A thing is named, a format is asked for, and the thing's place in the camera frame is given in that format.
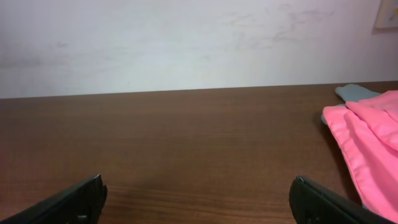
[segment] wood grain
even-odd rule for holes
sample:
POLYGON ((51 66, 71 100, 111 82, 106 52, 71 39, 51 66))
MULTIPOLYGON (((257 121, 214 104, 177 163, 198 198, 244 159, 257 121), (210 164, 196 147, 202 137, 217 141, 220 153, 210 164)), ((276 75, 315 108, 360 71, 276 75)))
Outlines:
POLYGON ((0 219, 97 173, 99 223, 294 223, 296 175, 359 203, 320 121, 337 86, 0 100, 0 219))

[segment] black object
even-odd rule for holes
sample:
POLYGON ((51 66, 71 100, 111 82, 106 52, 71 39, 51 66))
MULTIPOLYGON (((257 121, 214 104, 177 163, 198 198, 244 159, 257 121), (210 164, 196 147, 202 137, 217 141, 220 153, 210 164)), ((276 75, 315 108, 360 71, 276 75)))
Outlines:
POLYGON ((297 224, 393 223, 305 177, 293 181, 289 203, 297 224))
POLYGON ((0 224, 97 224, 107 193, 98 174, 0 224))

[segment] pink fabric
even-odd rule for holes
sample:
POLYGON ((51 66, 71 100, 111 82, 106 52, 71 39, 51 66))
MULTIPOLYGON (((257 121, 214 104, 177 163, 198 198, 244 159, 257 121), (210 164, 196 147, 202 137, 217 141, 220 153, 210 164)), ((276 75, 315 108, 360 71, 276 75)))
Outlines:
POLYGON ((346 106, 323 115, 354 185, 370 211, 398 223, 398 91, 346 106))

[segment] pink cloth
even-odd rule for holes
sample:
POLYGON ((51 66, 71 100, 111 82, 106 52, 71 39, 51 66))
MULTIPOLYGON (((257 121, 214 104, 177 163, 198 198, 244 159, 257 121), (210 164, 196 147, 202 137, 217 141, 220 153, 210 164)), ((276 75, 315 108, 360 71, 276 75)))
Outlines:
POLYGON ((398 91, 327 106, 323 115, 370 211, 398 223, 398 91))

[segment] wooden table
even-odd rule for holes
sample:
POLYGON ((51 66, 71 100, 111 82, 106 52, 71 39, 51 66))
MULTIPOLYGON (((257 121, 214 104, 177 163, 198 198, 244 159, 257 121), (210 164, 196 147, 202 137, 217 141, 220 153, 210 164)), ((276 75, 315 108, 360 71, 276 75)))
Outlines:
POLYGON ((337 86, 0 100, 0 219, 97 173, 99 223, 294 223, 296 175, 359 203, 320 121, 337 86))

